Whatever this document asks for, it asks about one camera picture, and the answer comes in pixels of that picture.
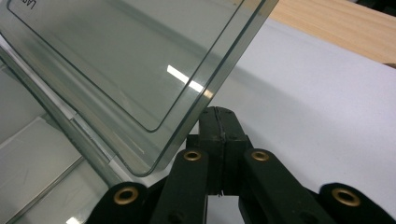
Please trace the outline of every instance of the wooden surface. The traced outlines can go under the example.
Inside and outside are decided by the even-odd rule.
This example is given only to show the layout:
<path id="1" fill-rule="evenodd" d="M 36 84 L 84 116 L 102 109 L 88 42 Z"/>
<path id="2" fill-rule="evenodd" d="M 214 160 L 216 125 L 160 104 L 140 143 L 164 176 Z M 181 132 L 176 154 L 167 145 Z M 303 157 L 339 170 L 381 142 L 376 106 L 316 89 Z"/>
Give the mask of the wooden surface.
<path id="1" fill-rule="evenodd" d="M 396 63 L 396 17 L 347 0 L 279 0 L 270 18 L 380 63 Z"/>

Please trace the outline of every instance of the plastic lid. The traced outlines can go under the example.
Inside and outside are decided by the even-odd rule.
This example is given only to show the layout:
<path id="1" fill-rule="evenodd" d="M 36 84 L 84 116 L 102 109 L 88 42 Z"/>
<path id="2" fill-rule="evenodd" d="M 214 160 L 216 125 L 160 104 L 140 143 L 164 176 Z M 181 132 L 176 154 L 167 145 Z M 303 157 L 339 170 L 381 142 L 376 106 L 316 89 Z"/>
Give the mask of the plastic lid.
<path id="1" fill-rule="evenodd" d="M 133 174 L 147 175 L 172 159 L 274 5 L 9 0 L 0 32 Z"/>

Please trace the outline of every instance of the wooden table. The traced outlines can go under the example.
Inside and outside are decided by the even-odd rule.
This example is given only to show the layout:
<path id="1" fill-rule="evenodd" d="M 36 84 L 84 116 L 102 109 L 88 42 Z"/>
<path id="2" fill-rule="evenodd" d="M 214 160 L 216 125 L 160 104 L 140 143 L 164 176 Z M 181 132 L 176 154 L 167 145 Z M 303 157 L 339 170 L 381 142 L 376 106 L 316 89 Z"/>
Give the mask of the wooden table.
<path id="1" fill-rule="evenodd" d="M 279 0 L 270 18 L 380 63 L 396 63 L 396 17 L 347 0 Z"/>

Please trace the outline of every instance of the brass screw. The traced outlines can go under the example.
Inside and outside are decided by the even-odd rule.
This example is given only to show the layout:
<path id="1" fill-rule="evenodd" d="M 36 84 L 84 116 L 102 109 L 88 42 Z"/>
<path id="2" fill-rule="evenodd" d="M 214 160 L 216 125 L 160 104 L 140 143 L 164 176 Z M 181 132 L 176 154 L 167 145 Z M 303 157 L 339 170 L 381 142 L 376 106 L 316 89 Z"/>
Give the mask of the brass screw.
<path id="1" fill-rule="evenodd" d="M 125 187 L 119 189 L 119 191 L 114 195 L 114 202 L 119 205 L 132 203 L 136 200 L 138 195 L 139 191 L 135 187 Z"/>
<path id="2" fill-rule="evenodd" d="M 251 153 L 251 157 L 256 161 L 268 161 L 270 156 L 267 153 L 262 151 L 254 151 Z"/>
<path id="3" fill-rule="evenodd" d="M 333 189 L 332 196 L 335 200 L 347 206 L 357 207 L 361 205 L 361 199 L 349 189 Z"/>
<path id="4" fill-rule="evenodd" d="M 201 153 L 197 151 L 188 151 L 184 153 L 184 159 L 187 161 L 198 161 L 202 157 Z"/>

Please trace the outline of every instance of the black object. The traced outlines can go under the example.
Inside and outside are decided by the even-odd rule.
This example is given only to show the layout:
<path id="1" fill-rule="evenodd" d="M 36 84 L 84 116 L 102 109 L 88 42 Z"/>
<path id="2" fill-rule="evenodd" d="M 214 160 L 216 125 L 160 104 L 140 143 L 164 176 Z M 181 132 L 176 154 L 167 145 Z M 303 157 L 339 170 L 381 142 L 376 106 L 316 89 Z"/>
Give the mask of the black object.
<path id="1" fill-rule="evenodd" d="M 121 183 L 93 209 L 88 224 L 205 223 L 207 195 L 239 195 L 245 223 L 396 223 L 358 190 L 305 189 L 276 158 L 253 148 L 233 111 L 209 107 L 168 177 L 150 188 Z"/>

